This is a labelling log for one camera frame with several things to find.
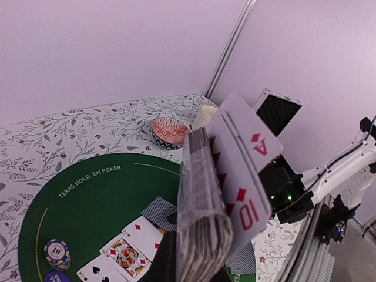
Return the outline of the blue patterned dealt card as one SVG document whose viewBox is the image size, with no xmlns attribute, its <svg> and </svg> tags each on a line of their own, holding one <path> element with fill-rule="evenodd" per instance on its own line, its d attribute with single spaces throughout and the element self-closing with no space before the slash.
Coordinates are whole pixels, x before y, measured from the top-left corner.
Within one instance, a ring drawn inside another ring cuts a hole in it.
<svg viewBox="0 0 376 282">
<path fill-rule="evenodd" d="M 248 275 L 256 273 L 256 259 L 252 242 L 233 253 L 226 261 L 225 266 L 232 274 Z"/>
</svg>

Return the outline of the blue round blind button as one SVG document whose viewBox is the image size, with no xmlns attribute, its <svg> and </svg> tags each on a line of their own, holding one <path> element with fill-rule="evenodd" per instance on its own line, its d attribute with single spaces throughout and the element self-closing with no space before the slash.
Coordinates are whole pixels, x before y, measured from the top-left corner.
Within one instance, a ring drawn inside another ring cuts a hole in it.
<svg viewBox="0 0 376 282">
<path fill-rule="evenodd" d="M 43 279 L 43 282 L 71 282 L 70 277 L 60 271 L 51 271 Z"/>
</svg>

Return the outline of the white chip stack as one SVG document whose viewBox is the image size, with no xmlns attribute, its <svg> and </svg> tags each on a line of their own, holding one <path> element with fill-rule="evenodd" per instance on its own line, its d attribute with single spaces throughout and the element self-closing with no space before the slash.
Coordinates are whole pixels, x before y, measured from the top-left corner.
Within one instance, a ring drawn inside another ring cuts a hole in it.
<svg viewBox="0 0 376 282">
<path fill-rule="evenodd" d="M 66 271 L 71 266 L 70 248 L 61 239 L 49 240 L 43 252 L 49 265 L 58 271 Z"/>
</svg>

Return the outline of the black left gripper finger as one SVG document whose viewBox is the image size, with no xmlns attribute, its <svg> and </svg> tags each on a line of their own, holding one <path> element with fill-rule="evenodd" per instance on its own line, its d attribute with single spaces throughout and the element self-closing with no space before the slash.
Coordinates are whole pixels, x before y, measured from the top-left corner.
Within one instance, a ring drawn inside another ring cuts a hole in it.
<svg viewBox="0 0 376 282">
<path fill-rule="evenodd" d="M 163 235 L 150 269 L 141 279 L 143 282 L 176 281 L 176 232 Z"/>
</svg>

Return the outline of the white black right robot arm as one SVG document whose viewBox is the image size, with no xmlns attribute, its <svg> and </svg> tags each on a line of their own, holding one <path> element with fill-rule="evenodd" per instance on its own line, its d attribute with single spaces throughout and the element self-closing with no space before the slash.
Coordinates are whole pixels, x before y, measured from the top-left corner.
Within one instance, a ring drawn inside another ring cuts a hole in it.
<svg viewBox="0 0 376 282">
<path fill-rule="evenodd" d="M 341 192 L 351 215 L 361 204 L 368 187 L 375 181 L 375 120 L 365 117 L 360 130 L 339 155 L 325 164 L 297 174 L 279 156 L 260 173 L 261 183 L 270 199 L 273 217 L 281 224 L 305 218 L 320 201 L 347 180 L 355 187 Z"/>
</svg>

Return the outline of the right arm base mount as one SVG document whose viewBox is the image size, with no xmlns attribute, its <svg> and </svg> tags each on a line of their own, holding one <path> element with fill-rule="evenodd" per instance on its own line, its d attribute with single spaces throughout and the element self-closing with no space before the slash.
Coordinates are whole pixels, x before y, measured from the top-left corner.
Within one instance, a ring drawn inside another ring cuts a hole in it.
<svg viewBox="0 0 376 282">
<path fill-rule="evenodd" d="M 329 245 L 332 240 L 341 244 L 347 228 L 347 222 L 356 215 L 360 205 L 349 209 L 339 194 L 333 201 L 333 206 L 324 204 L 315 231 L 315 236 L 323 244 Z"/>
</svg>

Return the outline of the three of spades card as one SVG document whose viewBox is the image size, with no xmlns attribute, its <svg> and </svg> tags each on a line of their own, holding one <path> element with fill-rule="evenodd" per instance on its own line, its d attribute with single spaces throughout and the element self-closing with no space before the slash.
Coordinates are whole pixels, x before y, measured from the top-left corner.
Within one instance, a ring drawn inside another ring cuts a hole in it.
<svg viewBox="0 0 376 282">
<path fill-rule="evenodd" d="M 88 262 L 76 275 L 81 281 L 93 282 L 118 282 L 127 281 L 105 258 L 99 255 L 92 261 Z"/>
</svg>

